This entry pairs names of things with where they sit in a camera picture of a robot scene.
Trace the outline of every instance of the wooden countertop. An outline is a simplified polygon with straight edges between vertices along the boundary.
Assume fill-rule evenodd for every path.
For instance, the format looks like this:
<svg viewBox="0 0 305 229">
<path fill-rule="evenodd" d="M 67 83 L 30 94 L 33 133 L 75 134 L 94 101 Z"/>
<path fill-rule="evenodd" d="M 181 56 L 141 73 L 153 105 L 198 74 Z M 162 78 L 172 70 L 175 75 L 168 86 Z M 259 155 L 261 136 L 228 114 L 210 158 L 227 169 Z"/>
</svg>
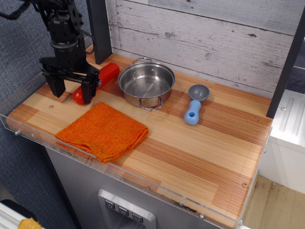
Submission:
<svg viewBox="0 0 305 229">
<path fill-rule="evenodd" d="M 88 56 L 88 62 L 97 68 L 116 62 L 121 70 L 132 64 L 131 59 L 115 54 L 101 65 L 94 64 L 93 55 Z M 180 202 L 176 195 L 165 192 L 168 189 L 239 220 L 249 191 L 242 184 L 251 184 L 271 127 L 272 119 L 265 117 L 271 100 L 185 74 L 175 75 L 171 97 L 155 112 L 127 103 L 117 79 L 113 79 L 88 105 L 73 101 L 71 95 L 80 86 L 77 83 L 66 81 L 66 92 L 58 99 L 45 84 L 9 117 L 54 136 L 104 102 L 150 130 L 146 139 L 114 164 L 164 187 L 154 190 L 159 194 Z M 202 103 L 199 123 L 190 126 L 183 117 L 191 101 L 188 88 L 196 83 L 208 86 L 211 95 Z M 186 207 L 230 227 L 226 220 L 217 219 L 210 211 L 202 212 L 195 203 L 188 202 Z"/>
</svg>

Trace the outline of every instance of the red toy vegetable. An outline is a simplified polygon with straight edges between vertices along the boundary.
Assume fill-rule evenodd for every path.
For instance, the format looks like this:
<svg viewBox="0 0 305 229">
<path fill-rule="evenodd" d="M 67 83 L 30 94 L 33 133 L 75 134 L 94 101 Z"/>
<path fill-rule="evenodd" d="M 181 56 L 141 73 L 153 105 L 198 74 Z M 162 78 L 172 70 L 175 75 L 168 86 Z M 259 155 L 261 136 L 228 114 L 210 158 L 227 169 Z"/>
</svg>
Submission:
<svg viewBox="0 0 305 229">
<path fill-rule="evenodd" d="M 120 73 L 120 68 L 116 63 L 109 63 L 102 69 L 100 69 L 99 79 L 101 80 L 101 85 L 96 88 L 99 90 L 104 84 L 106 84 L 109 80 L 113 79 L 114 77 L 118 76 Z M 84 98 L 82 95 L 81 87 L 77 88 L 72 95 L 73 100 L 77 104 L 84 104 Z"/>
</svg>

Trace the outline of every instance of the cable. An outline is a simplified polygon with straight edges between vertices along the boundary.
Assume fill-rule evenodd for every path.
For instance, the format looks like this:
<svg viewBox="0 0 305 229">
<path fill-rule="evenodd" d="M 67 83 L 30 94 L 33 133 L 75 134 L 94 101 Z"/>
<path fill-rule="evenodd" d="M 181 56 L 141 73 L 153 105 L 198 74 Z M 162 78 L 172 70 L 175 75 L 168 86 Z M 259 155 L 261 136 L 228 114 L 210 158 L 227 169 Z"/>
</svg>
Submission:
<svg viewBox="0 0 305 229">
<path fill-rule="evenodd" d="M 86 31 L 84 31 L 84 30 L 80 30 L 80 33 L 83 34 L 83 35 L 86 35 L 86 36 L 90 37 L 90 38 L 92 39 L 92 43 L 93 43 L 93 49 L 92 49 L 91 52 L 87 52 L 86 50 L 83 49 L 82 46 L 80 46 L 81 49 L 82 49 L 86 54 L 92 54 L 92 53 L 94 53 L 95 48 L 96 48 L 96 46 L 95 46 L 96 43 L 95 43 L 94 37 L 93 37 L 90 33 L 86 32 Z"/>
<path fill-rule="evenodd" d="M 29 7 L 29 5 L 30 5 L 30 2 L 26 1 L 24 4 L 22 4 L 19 7 L 19 9 L 17 9 L 16 11 L 14 11 L 11 14 L 5 14 L 5 13 L 0 12 L 0 17 L 3 17 L 8 20 L 16 20 Z"/>
</svg>

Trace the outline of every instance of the metal pot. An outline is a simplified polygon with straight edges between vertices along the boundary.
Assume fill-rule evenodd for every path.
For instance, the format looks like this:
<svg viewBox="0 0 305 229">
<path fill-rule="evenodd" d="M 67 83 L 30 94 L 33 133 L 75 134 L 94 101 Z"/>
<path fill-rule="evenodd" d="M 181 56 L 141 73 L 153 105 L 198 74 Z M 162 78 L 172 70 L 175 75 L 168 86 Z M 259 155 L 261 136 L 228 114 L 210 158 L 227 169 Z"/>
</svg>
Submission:
<svg viewBox="0 0 305 229">
<path fill-rule="evenodd" d="M 151 62 L 135 63 L 140 59 Z M 165 65 L 140 57 L 120 73 L 118 81 L 127 102 L 148 111 L 156 111 L 170 97 L 175 75 Z"/>
</svg>

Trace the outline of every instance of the yellow object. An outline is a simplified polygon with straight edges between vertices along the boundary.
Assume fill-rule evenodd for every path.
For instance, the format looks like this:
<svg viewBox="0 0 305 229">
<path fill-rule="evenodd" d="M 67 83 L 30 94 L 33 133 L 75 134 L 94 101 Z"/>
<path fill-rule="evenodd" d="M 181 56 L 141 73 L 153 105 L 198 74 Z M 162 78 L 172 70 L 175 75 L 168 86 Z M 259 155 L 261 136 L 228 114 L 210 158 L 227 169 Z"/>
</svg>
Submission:
<svg viewBox="0 0 305 229">
<path fill-rule="evenodd" d="M 33 218 L 30 218 L 21 220 L 18 229 L 42 229 L 42 227 Z"/>
<path fill-rule="evenodd" d="M 145 125 L 104 103 L 98 103 L 55 136 L 106 163 L 132 150 L 148 133 Z"/>
</svg>

